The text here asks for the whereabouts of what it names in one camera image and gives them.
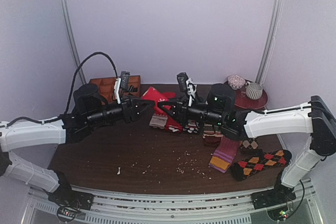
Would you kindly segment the red sock with white cuff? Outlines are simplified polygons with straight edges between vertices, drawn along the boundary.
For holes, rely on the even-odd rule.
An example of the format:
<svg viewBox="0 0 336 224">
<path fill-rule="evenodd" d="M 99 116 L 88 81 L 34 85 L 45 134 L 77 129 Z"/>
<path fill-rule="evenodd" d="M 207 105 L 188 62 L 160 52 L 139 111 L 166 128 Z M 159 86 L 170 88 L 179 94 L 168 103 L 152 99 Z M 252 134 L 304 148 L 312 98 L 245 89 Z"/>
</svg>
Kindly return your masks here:
<svg viewBox="0 0 336 224">
<path fill-rule="evenodd" d="M 141 97 L 142 99 L 145 100 L 151 100 L 154 101 L 154 108 L 157 110 L 158 108 L 158 103 L 159 102 L 164 102 L 167 101 L 167 97 L 163 95 L 161 92 L 159 92 L 156 88 L 154 87 L 149 87 L 144 94 Z"/>
</svg>

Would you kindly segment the orange wooden compartment tray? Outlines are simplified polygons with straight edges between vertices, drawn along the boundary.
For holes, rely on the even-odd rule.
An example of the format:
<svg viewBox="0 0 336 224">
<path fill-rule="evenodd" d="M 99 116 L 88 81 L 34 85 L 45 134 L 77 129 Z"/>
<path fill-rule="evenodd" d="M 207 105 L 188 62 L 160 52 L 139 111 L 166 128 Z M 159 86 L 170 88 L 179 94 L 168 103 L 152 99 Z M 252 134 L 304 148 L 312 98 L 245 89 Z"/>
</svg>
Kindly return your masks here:
<svg viewBox="0 0 336 224">
<path fill-rule="evenodd" d="M 99 93 L 105 97 L 109 102 L 115 100 L 114 97 L 114 84 L 116 81 L 116 77 L 108 77 L 108 78 L 95 78 L 90 79 L 89 83 L 96 84 L 99 88 Z M 124 95 L 133 95 L 136 97 L 140 96 L 140 89 L 141 89 L 141 77 L 140 75 L 137 76 L 130 76 L 129 79 L 129 86 L 134 85 L 139 87 L 138 93 L 127 93 L 124 92 Z"/>
</svg>

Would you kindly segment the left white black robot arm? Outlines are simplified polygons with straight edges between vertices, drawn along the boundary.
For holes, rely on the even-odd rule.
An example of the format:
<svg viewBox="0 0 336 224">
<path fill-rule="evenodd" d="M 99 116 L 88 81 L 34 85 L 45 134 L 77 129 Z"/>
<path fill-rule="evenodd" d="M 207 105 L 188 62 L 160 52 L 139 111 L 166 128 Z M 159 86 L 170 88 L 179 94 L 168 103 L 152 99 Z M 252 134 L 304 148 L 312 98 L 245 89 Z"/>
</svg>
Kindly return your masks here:
<svg viewBox="0 0 336 224">
<path fill-rule="evenodd" d="M 12 151 L 35 145 L 78 143 L 97 128 L 119 120 L 135 122 L 155 106 L 154 101 L 137 97 L 110 103 L 92 83 L 77 89 L 73 98 L 75 106 L 71 113 L 40 121 L 22 117 L 1 123 L 1 175 L 39 187 L 55 195 L 64 205 L 71 205 L 76 199 L 65 175 L 28 162 Z"/>
</svg>

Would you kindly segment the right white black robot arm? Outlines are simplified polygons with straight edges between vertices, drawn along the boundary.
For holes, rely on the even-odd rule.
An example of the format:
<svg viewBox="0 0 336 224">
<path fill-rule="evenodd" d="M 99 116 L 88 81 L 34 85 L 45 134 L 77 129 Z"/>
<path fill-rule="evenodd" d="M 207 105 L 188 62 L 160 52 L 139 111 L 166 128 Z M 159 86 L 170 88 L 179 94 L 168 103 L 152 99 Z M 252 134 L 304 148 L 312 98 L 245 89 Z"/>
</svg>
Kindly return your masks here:
<svg viewBox="0 0 336 224">
<path fill-rule="evenodd" d="M 174 98 L 159 101 L 157 105 L 179 123 L 194 120 L 200 124 L 216 125 L 225 137 L 233 141 L 273 134 L 309 133 L 309 146 L 294 163 L 289 163 L 289 151 L 283 153 L 282 159 L 288 166 L 280 175 L 279 185 L 269 192 L 271 202 L 279 204 L 323 157 L 335 154 L 335 117 L 317 95 L 298 106 L 263 111 L 236 111 L 235 98 L 232 88 L 217 83 L 211 86 L 205 103 L 199 102 L 195 94 L 190 100 Z"/>
</svg>

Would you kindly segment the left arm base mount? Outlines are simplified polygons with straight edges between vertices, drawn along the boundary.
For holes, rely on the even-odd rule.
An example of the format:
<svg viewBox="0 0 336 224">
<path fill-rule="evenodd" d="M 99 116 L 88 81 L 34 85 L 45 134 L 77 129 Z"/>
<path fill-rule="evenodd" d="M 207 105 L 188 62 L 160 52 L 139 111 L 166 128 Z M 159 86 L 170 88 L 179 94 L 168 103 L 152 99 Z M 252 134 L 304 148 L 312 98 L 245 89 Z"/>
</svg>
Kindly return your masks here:
<svg viewBox="0 0 336 224">
<path fill-rule="evenodd" d="M 48 200 L 58 206 L 56 217 L 63 223 L 74 221 L 82 210 L 90 210 L 94 199 L 93 194 L 69 189 L 53 193 L 46 191 L 46 194 Z"/>
</svg>

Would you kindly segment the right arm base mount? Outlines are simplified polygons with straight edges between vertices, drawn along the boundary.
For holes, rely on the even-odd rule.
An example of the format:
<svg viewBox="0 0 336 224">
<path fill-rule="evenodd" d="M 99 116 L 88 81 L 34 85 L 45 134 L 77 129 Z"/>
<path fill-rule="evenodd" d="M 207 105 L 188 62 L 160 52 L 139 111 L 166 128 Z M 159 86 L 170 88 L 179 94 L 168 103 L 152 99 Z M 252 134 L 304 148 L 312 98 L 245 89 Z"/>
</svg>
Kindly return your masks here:
<svg viewBox="0 0 336 224">
<path fill-rule="evenodd" d="M 251 194 L 254 209 L 266 209 L 273 221 L 284 221 L 289 217 L 289 203 L 296 199 L 293 188 L 275 186 L 273 189 Z"/>
</svg>

